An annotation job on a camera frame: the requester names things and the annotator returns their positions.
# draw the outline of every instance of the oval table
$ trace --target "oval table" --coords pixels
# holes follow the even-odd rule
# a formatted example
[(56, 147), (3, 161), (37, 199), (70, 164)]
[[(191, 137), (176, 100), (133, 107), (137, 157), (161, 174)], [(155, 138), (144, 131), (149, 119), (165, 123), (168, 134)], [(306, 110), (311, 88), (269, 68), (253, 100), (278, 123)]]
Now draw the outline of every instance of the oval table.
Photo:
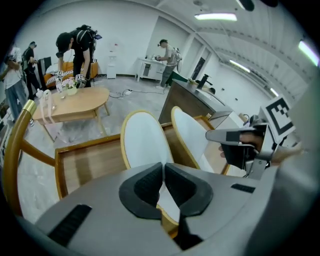
[[(67, 95), (64, 99), (61, 99), (59, 93), (56, 92), (52, 94), (52, 99), (56, 107), (52, 111), (51, 117), (55, 123), (95, 118), (103, 136), (106, 137), (107, 133), (101, 122), (98, 109), (104, 105), (106, 113), (108, 116), (110, 115), (106, 104), (108, 98), (109, 90), (102, 87), (77, 89), (75, 95)], [(42, 125), (44, 131), (49, 135), (50, 139), (54, 141), (45, 126), (40, 107), (37, 107), (32, 118)], [(44, 118), (49, 124), (52, 123), (48, 117), (46, 108), (44, 110)]]

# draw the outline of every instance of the ceiling light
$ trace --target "ceiling light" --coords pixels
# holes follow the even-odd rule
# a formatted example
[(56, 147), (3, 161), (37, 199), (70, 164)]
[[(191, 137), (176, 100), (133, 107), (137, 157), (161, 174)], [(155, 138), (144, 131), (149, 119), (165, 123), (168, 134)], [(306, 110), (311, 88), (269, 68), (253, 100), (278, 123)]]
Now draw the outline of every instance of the ceiling light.
[(226, 20), (226, 21), (237, 21), (237, 16), (234, 13), (204, 13), (196, 14), (194, 17), (197, 20)]
[(245, 8), (244, 8), (244, 6), (242, 5), (242, 3), (241, 3), (239, 0), (236, 0), (236, 1), (237, 1), (237, 3), (240, 5), (240, 7), (245, 10)]
[(250, 73), (250, 69), (249, 68), (246, 68), (245, 66), (242, 66), (240, 65), (239, 63), (233, 61), (230, 59), (230, 62), (233, 64), (233, 65), (236, 65), (237, 67), (239, 67), (240, 69), (243, 69), (244, 71), (247, 71), (248, 73)]
[(305, 55), (313, 62), (314, 65), (318, 66), (319, 57), (311, 50), (311, 48), (304, 42), (300, 41), (299, 49), (303, 51)]
[(275, 96), (277, 96), (277, 97), (279, 96), (279, 94), (275, 91), (275, 89), (270, 88), (270, 91), (273, 92), (273, 94), (274, 94)]
[(246, 11), (252, 12), (255, 9), (255, 5), (252, 0), (236, 0), (240, 7)]

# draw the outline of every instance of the hand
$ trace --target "hand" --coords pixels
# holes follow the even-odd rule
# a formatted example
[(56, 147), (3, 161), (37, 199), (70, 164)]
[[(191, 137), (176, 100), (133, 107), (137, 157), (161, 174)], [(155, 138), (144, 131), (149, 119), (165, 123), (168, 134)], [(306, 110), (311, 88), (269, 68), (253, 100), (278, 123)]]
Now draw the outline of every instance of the hand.
[[(243, 132), (240, 134), (240, 141), (242, 143), (255, 145), (256, 150), (260, 152), (262, 148), (262, 144), (264, 142), (264, 138), (262, 138), (261, 136), (255, 135), (253, 132)], [(223, 152), (223, 149), (221, 146), (219, 147), (219, 150), (222, 151), (222, 153), (220, 153), (220, 156), (224, 158), (225, 153)]]
[(8, 68), (10, 67), (10, 69), (13, 69), (14, 68), (13, 63), (14, 62), (12, 60), (8, 60), (7, 62)]
[[(256, 150), (261, 151), (264, 138), (261, 136), (255, 135), (252, 132), (244, 132), (240, 135), (240, 141), (242, 143), (250, 143), (255, 145)], [(225, 157), (222, 147), (219, 147), (219, 150), (222, 151), (220, 156)], [(299, 155), (303, 151), (302, 144), (299, 142), (295, 147), (284, 147), (278, 146), (277, 150), (272, 155), (271, 164), (279, 165), (283, 160), (293, 155)]]

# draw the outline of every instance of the orange sofa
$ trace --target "orange sofa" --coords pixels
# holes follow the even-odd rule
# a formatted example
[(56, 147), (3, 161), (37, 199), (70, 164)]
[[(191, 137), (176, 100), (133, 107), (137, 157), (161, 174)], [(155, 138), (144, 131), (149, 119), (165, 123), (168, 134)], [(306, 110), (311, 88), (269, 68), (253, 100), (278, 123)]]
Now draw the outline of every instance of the orange sofa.
[[(81, 73), (84, 70), (84, 65), (82, 64)], [(62, 66), (62, 71), (64, 71), (63, 79), (68, 79), (73, 76), (74, 73), (74, 63), (73, 62), (64, 62)], [(91, 63), (90, 67), (90, 78), (95, 78), (98, 75), (98, 62)], [(56, 76), (53, 74), (45, 74), (44, 76), (45, 86), (47, 88), (56, 86)]]

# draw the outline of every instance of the door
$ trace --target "door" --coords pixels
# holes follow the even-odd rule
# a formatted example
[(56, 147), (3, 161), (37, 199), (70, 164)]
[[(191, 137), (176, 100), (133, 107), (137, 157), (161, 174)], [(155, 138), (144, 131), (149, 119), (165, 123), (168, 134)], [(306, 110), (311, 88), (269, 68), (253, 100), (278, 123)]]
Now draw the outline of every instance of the door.
[(154, 79), (154, 77), (156, 76), (157, 70), (158, 70), (158, 64), (152, 63), (150, 65), (150, 69), (149, 69), (149, 74), (148, 74), (148, 78), (150, 79)]
[(200, 58), (198, 64), (196, 65), (196, 67), (195, 67), (195, 69), (194, 69), (194, 71), (193, 71), (193, 73), (192, 73), (192, 80), (196, 80), (196, 78), (197, 78), (200, 70), (202, 69), (205, 61), (206, 61), (206, 60), (205, 60), (204, 58), (202, 58), (202, 57)]

